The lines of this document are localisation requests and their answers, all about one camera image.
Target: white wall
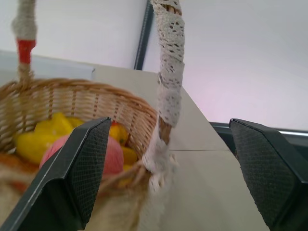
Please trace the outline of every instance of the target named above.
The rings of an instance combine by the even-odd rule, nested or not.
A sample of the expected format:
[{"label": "white wall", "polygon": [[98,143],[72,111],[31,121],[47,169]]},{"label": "white wall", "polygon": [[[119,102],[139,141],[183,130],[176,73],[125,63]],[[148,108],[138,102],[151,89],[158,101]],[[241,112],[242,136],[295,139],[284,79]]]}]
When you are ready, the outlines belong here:
[{"label": "white wall", "polygon": [[[145,0],[37,0],[33,54],[133,68]],[[0,50],[15,51],[17,0],[0,0]]]},{"label": "white wall", "polygon": [[[308,130],[308,1],[181,4],[186,22],[183,84],[209,121],[227,123],[237,117]],[[144,70],[158,69],[152,30]]]}]

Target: basket handle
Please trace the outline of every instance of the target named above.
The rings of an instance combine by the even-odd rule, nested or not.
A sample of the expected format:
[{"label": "basket handle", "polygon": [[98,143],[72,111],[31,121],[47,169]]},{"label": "basket handle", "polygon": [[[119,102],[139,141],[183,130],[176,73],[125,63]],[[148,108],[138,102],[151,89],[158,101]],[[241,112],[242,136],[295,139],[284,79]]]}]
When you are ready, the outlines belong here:
[{"label": "basket handle", "polygon": [[36,0],[18,0],[17,15],[12,21],[18,48],[18,75],[22,84],[33,78],[31,71],[31,50],[36,45],[37,26],[35,23]]},{"label": "basket handle", "polygon": [[142,162],[147,170],[158,176],[173,168],[168,146],[171,129],[177,125],[180,116],[185,39],[179,0],[152,0],[152,5],[161,62],[157,90],[158,119]]}]

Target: black metal pole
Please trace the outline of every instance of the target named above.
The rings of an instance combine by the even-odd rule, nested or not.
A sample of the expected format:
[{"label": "black metal pole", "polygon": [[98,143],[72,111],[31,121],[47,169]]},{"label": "black metal pole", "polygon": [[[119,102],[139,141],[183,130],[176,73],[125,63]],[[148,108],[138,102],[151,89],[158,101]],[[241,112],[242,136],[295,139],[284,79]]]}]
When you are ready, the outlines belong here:
[{"label": "black metal pole", "polygon": [[142,70],[142,67],[143,67],[143,62],[144,62],[146,49],[147,49],[148,41],[149,41],[149,36],[151,32],[152,22],[153,22],[153,14],[154,14],[153,6],[150,3],[150,0],[148,0],[146,4],[146,8],[145,8],[142,29],[141,29],[140,39],[139,39],[139,45],[138,45],[137,54],[136,54],[136,60],[135,60],[135,65],[134,65],[135,70]]}]

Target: table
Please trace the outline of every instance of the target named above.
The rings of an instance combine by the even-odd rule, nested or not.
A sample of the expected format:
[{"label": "table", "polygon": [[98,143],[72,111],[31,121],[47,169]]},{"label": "table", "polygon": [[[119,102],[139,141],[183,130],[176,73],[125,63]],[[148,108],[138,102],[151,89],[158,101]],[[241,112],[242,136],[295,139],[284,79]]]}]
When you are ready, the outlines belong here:
[{"label": "table", "polygon": [[[131,91],[155,106],[155,73],[94,65],[94,81]],[[17,79],[0,71],[0,85]],[[180,168],[162,231],[268,231],[240,165],[185,90],[170,150]]]}]

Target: yellow lemon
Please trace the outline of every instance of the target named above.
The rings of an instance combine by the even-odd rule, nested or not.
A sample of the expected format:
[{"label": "yellow lemon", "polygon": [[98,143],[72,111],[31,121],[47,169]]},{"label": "yellow lemon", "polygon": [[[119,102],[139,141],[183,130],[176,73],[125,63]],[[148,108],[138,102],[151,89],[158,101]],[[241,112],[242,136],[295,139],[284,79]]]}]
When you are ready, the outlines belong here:
[{"label": "yellow lemon", "polygon": [[125,146],[125,143],[128,140],[128,132],[121,124],[112,125],[109,130],[109,136],[118,141],[121,146]]},{"label": "yellow lemon", "polygon": [[[132,168],[132,166],[130,165],[124,165],[123,166],[123,171],[128,171]],[[124,179],[121,180],[118,184],[119,188],[125,188],[126,186],[128,186],[130,183],[132,182],[132,178],[128,178],[128,179]]]},{"label": "yellow lemon", "polygon": [[80,125],[84,124],[84,122],[81,119],[76,118],[76,117],[68,117],[67,120],[71,123],[71,125],[74,128],[77,128]]},{"label": "yellow lemon", "polygon": [[16,136],[16,152],[23,158],[40,164],[45,152],[58,138],[52,134],[25,132]]},{"label": "yellow lemon", "polygon": [[123,150],[124,164],[133,165],[137,162],[138,156],[137,153],[128,147],[121,147]]},{"label": "yellow lemon", "polygon": [[52,127],[57,135],[60,136],[70,134],[74,129],[68,119],[61,112],[53,114]]},{"label": "yellow lemon", "polygon": [[45,121],[41,121],[39,123],[37,123],[37,125],[35,126],[34,131],[36,133],[49,133],[49,134],[53,134],[56,135],[56,130],[53,128],[53,123],[51,120],[45,120]]}]

